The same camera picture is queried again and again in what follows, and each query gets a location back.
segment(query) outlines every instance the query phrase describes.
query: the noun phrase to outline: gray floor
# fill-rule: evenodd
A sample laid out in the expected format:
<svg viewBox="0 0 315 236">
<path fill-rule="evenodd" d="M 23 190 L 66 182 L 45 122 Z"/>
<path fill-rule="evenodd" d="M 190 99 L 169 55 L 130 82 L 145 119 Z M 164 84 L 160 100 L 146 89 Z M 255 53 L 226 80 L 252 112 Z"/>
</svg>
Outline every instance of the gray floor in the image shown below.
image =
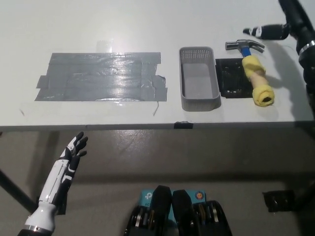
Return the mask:
<svg viewBox="0 0 315 236">
<path fill-rule="evenodd" d="M 54 160 L 77 132 L 3 133 L 0 166 L 35 198 Z M 122 235 L 143 188 L 205 189 L 234 236 L 311 236 L 314 208 L 267 212 L 262 192 L 301 189 L 315 176 L 315 141 L 301 129 L 86 132 L 84 157 L 57 216 L 59 236 Z M 0 235 L 15 236 L 28 215 L 0 189 Z"/>
</svg>

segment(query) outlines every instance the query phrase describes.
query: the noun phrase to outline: gray duct tape patch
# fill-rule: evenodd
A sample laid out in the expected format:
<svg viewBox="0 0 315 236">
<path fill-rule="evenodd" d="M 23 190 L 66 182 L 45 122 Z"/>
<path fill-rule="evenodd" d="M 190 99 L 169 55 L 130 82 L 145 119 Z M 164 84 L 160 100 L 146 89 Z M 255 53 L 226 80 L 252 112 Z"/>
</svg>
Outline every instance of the gray duct tape patch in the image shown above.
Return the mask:
<svg viewBox="0 0 315 236">
<path fill-rule="evenodd" d="M 161 53 L 52 53 L 49 64 L 161 64 Z"/>
<path fill-rule="evenodd" d="M 165 88 L 165 78 L 159 75 L 134 76 L 83 76 L 73 75 L 62 78 L 66 81 L 65 88 Z M 53 89 L 50 76 L 40 76 L 37 89 Z"/>
<path fill-rule="evenodd" d="M 36 101 L 166 101 L 167 88 L 41 88 Z"/>
<path fill-rule="evenodd" d="M 36 101 L 166 101 L 160 53 L 52 54 Z"/>
</svg>

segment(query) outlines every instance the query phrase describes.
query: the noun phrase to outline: hammer head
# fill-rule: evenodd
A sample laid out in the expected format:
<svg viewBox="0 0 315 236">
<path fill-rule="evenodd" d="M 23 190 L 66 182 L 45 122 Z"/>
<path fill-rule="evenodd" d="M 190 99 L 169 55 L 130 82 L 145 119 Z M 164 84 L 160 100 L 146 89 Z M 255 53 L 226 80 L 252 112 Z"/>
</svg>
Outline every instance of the hammer head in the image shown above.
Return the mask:
<svg viewBox="0 0 315 236">
<path fill-rule="evenodd" d="M 253 48 L 261 53 L 264 52 L 265 46 L 251 39 L 239 39 L 236 42 L 226 42 L 225 49 L 233 50 L 238 49 L 241 51 L 242 48 Z"/>
</svg>

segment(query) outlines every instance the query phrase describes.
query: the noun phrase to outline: gray plastic basket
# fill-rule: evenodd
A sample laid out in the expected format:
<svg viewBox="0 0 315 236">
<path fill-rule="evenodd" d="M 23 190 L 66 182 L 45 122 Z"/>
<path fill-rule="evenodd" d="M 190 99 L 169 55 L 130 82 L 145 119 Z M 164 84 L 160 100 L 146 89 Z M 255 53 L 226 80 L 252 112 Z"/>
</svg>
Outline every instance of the gray plastic basket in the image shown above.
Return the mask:
<svg viewBox="0 0 315 236">
<path fill-rule="evenodd" d="M 209 47 L 185 47 L 180 54 L 182 108 L 207 112 L 221 105 L 216 61 Z"/>
</svg>

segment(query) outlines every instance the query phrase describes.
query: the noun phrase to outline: blue box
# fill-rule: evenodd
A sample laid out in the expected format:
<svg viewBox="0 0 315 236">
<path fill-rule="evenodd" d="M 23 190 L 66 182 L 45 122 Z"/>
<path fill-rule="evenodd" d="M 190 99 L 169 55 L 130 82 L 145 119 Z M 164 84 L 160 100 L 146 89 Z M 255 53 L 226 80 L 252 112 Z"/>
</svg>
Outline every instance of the blue box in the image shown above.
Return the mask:
<svg viewBox="0 0 315 236">
<path fill-rule="evenodd" d="M 154 189 L 142 190 L 140 199 L 139 199 L 140 206 L 150 207 L 153 191 Z M 185 190 L 185 191 L 190 196 L 192 204 L 206 202 L 206 193 L 204 190 Z M 174 225 L 177 225 L 172 206 L 168 215 L 168 219 L 171 220 L 174 223 Z"/>
</svg>

